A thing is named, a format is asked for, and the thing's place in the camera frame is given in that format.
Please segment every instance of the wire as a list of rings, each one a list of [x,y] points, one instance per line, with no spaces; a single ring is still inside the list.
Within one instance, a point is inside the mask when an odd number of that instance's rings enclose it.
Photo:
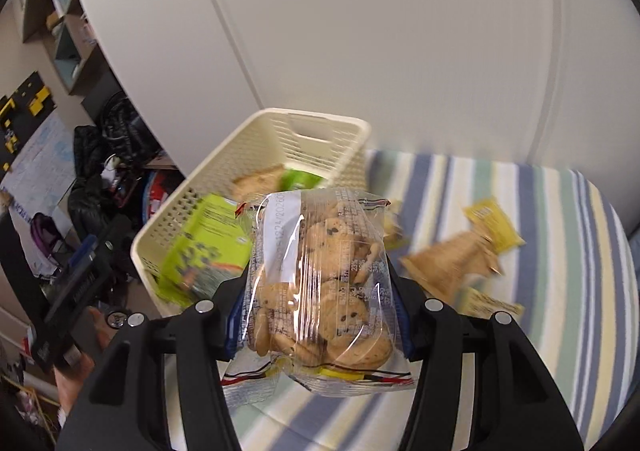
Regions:
[[[51,422],[51,419],[44,414],[44,411],[42,410],[42,406],[40,405],[40,400],[44,402],[48,402],[49,404],[58,408],[60,408],[60,404],[58,404],[58,402],[52,401],[51,399],[48,399],[47,397],[43,397],[39,395],[34,387],[23,386],[22,384],[18,384],[15,381],[12,381],[11,379],[9,379],[9,377],[6,377],[4,375],[0,375],[0,377],[2,377],[4,381],[11,384],[13,387],[16,387],[20,391],[25,392],[30,397],[33,397],[33,400],[36,403],[36,408],[38,409],[38,413],[40,414],[40,417],[42,418],[42,421],[44,423],[44,429],[47,431],[47,434],[49,434],[49,438],[51,439],[51,441],[53,442],[53,445],[55,446],[56,438],[53,436],[53,432],[51,431],[51,428],[53,427],[53,423]]]
[[[17,387],[18,389],[21,389],[22,391],[25,391],[26,393],[29,393],[29,392],[32,391],[32,388],[23,386],[22,384],[18,384],[16,382],[12,381],[11,379],[9,379],[9,377],[6,377],[5,375],[0,375],[0,377],[2,377],[2,379],[4,381],[7,381],[13,387]],[[36,394],[36,397],[38,397],[41,401],[47,402],[47,404],[53,405],[55,407],[60,407],[60,404],[58,402],[52,401],[51,399],[48,399],[47,397],[44,397],[43,395],[39,394],[38,392],[36,392],[35,394]]]

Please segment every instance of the yellow packet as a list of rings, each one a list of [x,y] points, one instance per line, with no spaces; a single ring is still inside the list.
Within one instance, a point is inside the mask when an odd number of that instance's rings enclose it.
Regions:
[[[475,288],[468,287],[463,291],[462,301],[458,307],[458,313],[480,319],[489,319],[499,311],[510,313],[511,317],[520,322],[522,314],[524,314],[524,306],[500,301]]]
[[[482,224],[489,230],[497,254],[524,245],[525,241],[513,228],[509,217],[500,209],[495,198],[480,200],[464,211],[472,223]]]
[[[364,373],[354,373],[353,371],[332,370],[331,368],[320,368],[320,375],[335,377],[345,381],[361,381],[364,379]]]
[[[400,221],[398,219],[398,212],[402,207],[402,202],[395,201],[385,209],[385,237],[383,243],[385,244],[386,251],[392,251],[409,244],[409,239],[404,235]]]

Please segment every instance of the white plastic basket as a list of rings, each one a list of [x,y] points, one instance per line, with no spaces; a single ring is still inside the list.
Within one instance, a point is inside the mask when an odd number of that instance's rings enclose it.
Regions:
[[[364,144],[370,130],[358,118],[279,108],[244,121],[169,196],[133,242],[131,258],[162,316],[178,314],[180,308],[156,295],[154,275],[201,196],[229,196],[233,180],[276,164],[321,176],[324,187],[365,189]]]

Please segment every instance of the white label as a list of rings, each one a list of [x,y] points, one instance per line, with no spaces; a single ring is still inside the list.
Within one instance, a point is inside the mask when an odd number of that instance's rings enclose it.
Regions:
[[[267,283],[295,283],[300,191],[273,193],[264,212],[262,253]]]
[[[62,356],[69,366],[74,367],[76,363],[80,361],[82,354],[76,345],[71,345],[71,348],[69,348]]]

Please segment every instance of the purple backpack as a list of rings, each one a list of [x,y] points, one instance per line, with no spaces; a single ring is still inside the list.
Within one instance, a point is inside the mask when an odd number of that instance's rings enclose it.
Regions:
[[[36,247],[41,253],[43,253],[47,259],[53,259],[57,265],[62,264],[57,256],[67,254],[70,247],[60,234],[53,218],[41,212],[36,212],[36,215],[31,221],[30,230],[33,243],[36,244]]]

